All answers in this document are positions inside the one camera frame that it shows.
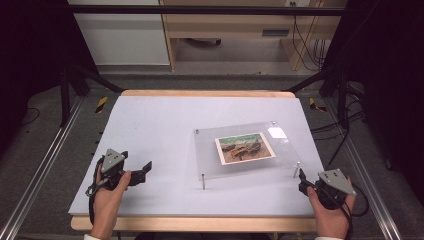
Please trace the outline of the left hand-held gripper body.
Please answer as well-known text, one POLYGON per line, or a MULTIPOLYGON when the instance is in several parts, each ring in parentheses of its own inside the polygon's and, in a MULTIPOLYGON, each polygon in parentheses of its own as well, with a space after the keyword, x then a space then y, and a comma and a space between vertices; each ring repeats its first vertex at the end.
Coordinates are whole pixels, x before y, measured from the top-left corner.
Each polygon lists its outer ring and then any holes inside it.
POLYGON ((128 152, 119 153, 111 148, 103 156, 100 170, 101 182, 108 190, 114 190, 124 174, 124 162, 128 158, 128 152))

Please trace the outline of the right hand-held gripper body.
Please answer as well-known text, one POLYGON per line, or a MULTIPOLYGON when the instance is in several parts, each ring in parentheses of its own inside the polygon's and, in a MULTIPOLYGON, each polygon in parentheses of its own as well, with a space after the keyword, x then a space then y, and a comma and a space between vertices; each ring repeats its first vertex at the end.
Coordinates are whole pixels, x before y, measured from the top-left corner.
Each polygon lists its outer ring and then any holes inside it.
POLYGON ((320 203, 326 209, 338 209, 345 203, 348 195, 357 195, 340 169, 319 172, 318 177, 319 179, 315 182, 316 192, 320 203))

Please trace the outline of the clear acrylic photo frame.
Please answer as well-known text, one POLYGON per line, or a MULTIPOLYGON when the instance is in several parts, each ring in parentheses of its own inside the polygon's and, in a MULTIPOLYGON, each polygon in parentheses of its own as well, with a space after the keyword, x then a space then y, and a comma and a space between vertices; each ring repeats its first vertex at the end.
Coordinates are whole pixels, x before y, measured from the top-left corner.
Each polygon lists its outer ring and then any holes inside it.
POLYGON ((194 131, 198 180, 207 181, 274 169, 296 172, 302 160, 276 121, 194 131))

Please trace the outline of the person's right hand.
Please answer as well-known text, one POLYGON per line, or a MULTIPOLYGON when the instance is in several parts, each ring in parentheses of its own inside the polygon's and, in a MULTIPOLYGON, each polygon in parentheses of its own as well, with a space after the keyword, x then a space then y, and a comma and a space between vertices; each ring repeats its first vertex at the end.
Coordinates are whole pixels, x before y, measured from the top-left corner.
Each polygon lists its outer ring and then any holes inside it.
POLYGON ((319 201, 315 189, 308 188, 309 202, 313 208, 316 219, 316 237, 330 236, 346 239, 350 223, 344 212, 340 209, 326 209, 319 201))

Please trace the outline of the person's left hand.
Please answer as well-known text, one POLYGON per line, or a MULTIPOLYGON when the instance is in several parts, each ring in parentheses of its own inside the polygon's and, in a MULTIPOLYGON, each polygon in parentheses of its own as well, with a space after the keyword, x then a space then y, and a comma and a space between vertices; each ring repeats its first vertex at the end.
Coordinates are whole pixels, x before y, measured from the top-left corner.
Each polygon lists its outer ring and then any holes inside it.
POLYGON ((122 197, 130 179, 131 172, 126 171, 114 190, 101 188, 97 191, 94 200, 94 224, 89 235, 111 240, 122 197))

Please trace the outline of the white board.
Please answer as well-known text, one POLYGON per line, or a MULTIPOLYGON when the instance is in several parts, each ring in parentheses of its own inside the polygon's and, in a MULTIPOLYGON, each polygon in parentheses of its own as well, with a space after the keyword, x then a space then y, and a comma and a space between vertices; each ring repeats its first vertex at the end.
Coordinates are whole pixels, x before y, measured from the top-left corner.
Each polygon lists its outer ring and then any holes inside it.
POLYGON ((310 179, 322 171, 300 101, 262 97, 121 96, 95 155, 126 151, 128 169, 153 164, 143 184, 126 191, 122 216, 310 216, 309 201, 294 172, 310 179), (201 164, 217 161, 218 149, 202 139, 261 132, 278 141, 279 164, 220 178, 201 164))

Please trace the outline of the wooden table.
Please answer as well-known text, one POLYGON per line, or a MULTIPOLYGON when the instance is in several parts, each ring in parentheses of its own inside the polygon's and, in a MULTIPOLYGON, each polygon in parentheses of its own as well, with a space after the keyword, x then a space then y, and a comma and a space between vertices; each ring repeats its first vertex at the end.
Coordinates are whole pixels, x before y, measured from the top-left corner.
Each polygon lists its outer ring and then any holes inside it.
MULTIPOLYGON (((177 90, 127 90, 121 96, 296 98, 290 92, 177 90)), ((310 216, 122 216, 119 213, 116 227, 124 231, 312 232, 315 220, 313 213, 310 216)))

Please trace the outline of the black metal stand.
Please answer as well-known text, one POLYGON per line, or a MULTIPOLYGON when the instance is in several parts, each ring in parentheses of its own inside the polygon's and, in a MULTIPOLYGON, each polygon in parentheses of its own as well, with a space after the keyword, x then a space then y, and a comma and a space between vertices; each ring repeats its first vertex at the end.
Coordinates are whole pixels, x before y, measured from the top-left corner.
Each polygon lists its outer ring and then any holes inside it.
POLYGON ((86 83, 86 79, 91 79, 115 93, 122 93, 124 91, 124 88, 121 88, 107 81, 101 77, 99 73, 95 73, 76 64, 66 65, 63 68, 63 71, 60 73, 60 93, 62 107, 62 120, 60 124, 61 127, 65 126, 66 123, 70 120, 71 106, 69 86, 72 86, 78 96, 86 96, 90 92, 90 88, 86 83))
POLYGON ((337 120, 344 129, 347 129, 349 127, 346 107, 348 80, 347 75, 342 67, 330 65, 329 67, 308 77, 306 80, 292 87, 289 87, 288 89, 284 89, 284 92, 296 93, 319 80, 323 80, 323 84, 319 90, 319 93, 322 97, 329 97, 334 93, 335 90, 338 90, 337 120))

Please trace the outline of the black curtain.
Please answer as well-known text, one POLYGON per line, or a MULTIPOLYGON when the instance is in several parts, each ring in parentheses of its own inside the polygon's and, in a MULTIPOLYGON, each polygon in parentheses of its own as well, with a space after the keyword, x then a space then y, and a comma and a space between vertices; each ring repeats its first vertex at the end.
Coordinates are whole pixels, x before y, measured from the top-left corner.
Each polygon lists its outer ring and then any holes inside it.
POLYGON ((9 147, 29 99, 59 84, 65 62, 97 71, 68 0, 0 0, 0 154, 9 147))
POLYGON ((424 205, 424 0, 347 0, 325 66, 364 86, 364 110, 389 159, 424 205))

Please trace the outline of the white cabinet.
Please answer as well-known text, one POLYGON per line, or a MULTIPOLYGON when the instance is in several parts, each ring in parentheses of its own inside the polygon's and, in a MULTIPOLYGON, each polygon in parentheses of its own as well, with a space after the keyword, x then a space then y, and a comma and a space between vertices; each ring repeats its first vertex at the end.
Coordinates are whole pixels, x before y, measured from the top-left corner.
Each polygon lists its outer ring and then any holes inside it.
POLYGON ((96 65, 168 65, 160 14, 75 14, 96 65))

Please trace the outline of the light wooden desk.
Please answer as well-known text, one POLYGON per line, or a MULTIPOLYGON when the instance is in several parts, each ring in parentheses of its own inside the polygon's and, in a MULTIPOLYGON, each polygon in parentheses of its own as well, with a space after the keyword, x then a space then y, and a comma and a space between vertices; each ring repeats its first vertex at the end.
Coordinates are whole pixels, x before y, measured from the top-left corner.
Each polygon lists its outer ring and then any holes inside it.
MULTIPOLYGON (((343 8, 347 0, 158 0, 162 6, 252 6, 343 8)), ((176 60, 177 42, 183 38, 274 38, 281 42, 288 62, 298 70, 312 52, 314 40, 330 41, 338 16, 198 15, 164 14, 168 53, 176 60)))

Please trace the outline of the black horizontal bar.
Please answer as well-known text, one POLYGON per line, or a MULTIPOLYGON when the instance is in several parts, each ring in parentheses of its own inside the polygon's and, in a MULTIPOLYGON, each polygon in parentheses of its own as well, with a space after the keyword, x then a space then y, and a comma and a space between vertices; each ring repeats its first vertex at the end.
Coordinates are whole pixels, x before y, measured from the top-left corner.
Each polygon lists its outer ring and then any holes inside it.
POLYGON ((343 8, 251 7, 251 6, 153 6, 153 5, 70 5, 73 13, 86 14, 206 14, 342 16, 343 8))

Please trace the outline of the aluminium rail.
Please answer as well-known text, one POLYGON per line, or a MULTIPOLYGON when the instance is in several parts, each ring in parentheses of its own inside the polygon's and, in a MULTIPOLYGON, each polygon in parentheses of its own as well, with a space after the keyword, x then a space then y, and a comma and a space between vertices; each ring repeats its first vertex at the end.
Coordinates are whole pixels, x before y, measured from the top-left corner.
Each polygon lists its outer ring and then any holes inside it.
POLYGON ((33 175, 31 181, 27 185, 21 199, 16 205, 11 216, 4 227, 0 230, 0 240, 14 240, 20 227, 22 226, 29 210, 31 209, 47 175, 50 172, 67 136, 72 129, 76 118, 81 110, 85 98, 77 96, 71 108, 70 116, 65 123, 59 128, 54 140, 50 144, 48 151, 44 155, 37 171, 33 175))
POLYGON ((402 240, 401 234, 384 203, 377 186, 368 173, 362 159, 354 146, 350 136, 345 140, 345 152, 351 162, 357 176, 357 182, 361 184, 367 195, 370 208, 386 240, 402 240))

